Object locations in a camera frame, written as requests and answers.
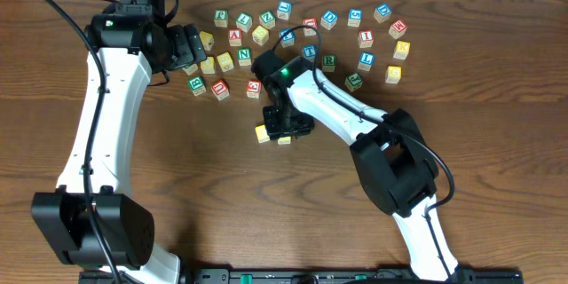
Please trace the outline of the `yellow C block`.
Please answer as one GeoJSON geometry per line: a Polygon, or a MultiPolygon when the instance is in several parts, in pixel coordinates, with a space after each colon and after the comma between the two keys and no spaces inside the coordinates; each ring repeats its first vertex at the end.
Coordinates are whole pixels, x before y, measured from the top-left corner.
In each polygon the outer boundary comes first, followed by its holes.
{"type": "Polygon", "coordinates": [[[271,139],[264,125],[256,126],[255,132],[259,144],[265,143],[271,139]]]}

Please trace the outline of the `green R block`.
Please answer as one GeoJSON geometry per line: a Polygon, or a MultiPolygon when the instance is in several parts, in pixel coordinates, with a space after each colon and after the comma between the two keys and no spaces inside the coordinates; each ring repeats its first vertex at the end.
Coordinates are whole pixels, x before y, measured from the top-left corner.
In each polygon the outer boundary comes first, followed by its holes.
{"type": "Polygon", "coordinates": [[[321,70],[323,72],[334,72],[336,67],[336,55],[328,54],[322,56],[321,70]]]}

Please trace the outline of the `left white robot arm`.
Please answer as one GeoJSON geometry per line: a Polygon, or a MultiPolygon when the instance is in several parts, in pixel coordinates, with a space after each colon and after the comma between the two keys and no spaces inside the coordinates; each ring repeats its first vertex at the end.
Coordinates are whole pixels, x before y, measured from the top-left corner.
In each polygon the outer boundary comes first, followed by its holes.
{"type": "Polygon", "coordinates": [[[165,0],[109,0],[77,33],[88,50],[78,130],[55,189],[36,193],[31,216],[62,264],[83,283],[182,283],[181,259],[154,239],[152,214],[130,197],[138,110],[155,74],[201,63],[194,25],[173,23],[165,0]]]}

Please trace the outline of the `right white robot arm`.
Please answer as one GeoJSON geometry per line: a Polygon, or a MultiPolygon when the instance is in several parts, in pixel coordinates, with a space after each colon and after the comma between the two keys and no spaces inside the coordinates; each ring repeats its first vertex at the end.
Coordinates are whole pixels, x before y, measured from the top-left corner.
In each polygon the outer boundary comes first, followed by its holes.
{"type": "Polygon", "coordinates": [[[437,213],[442,202],[435,179],[447,166],[426,145],[414,118],[402,109],[389,114],[358,101],[303,57],[285,62],[268,50],[255,58],[252,72],[272,102],[263,109],[270,139],[307,135],[317,122],[328,127],[350,148],[368,199],[395,219],[414,275],[456,279],[459,263],[437,213]]]}

